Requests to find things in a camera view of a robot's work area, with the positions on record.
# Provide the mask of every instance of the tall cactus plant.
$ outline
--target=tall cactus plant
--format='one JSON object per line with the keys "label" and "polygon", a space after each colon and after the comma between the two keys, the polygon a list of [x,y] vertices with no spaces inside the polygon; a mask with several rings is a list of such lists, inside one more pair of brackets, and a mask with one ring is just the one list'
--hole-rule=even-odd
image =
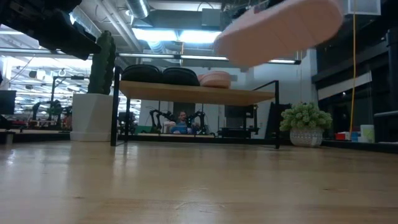
{"label": "tall cactus plant", "polygon": [[97,39],[97,44],[101,47],[101,52],[93,56],[88,93],[108,95],[114,77],[116,46],[112,34],[107,30]]}

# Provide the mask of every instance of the white planter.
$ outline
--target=white planter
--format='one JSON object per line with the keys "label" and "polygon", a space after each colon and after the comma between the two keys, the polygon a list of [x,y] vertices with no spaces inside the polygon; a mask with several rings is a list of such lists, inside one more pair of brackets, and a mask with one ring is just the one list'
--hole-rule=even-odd
{"label": "white planter", "polygon": [[290,130],[290,141],[295,146],[318,147],[322,143],[321,128],[292,128]]}
{"label": "white planter", "polygon": [[72,141],[110,141],[113,96],[73,95]]}

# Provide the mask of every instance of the yellow cable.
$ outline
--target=yellow cable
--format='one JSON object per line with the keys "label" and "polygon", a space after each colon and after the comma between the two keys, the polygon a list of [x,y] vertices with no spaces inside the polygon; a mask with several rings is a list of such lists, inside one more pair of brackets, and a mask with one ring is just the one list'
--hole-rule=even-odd
{"label": "yellow cable", "polygon": [[353,78],[353,95],[351,97],[351,121],[349,122],[349,139],[351,140],[353,133],[354,121],[354,101],[355,101],[355,78],[356,78],[356,0],[354,0],[354,19],[353,19],[353,61],[354,61],[354,78]]}

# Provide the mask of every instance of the potted plant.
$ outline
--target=potted plant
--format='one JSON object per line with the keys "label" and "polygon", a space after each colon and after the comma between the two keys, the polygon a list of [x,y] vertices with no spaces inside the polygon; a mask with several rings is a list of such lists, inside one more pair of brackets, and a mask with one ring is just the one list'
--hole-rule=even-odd
{"label": "potted plant", "polygon": [[282,112],[281,131],[290,131],[290,140],[295,146],[317,147],[322,143],[322,134],[331,126],[329,113],[319,110],[314,103],[299,103]]}
{"label": "potted plant", "polygon": [[97,39],[101,52],[94,54],[87,94],[73,95],[72,141],[110,141],[116,46],[109,31]]}

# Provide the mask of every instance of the wooden floor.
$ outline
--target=wooden floor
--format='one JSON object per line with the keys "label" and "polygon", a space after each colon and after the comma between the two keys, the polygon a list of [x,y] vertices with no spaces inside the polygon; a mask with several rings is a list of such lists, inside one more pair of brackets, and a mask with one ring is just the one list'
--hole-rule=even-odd
{"label": "wooden floor", "polygon": [[1,224],[398,222],[398,156],[130,142],[0,146]]}

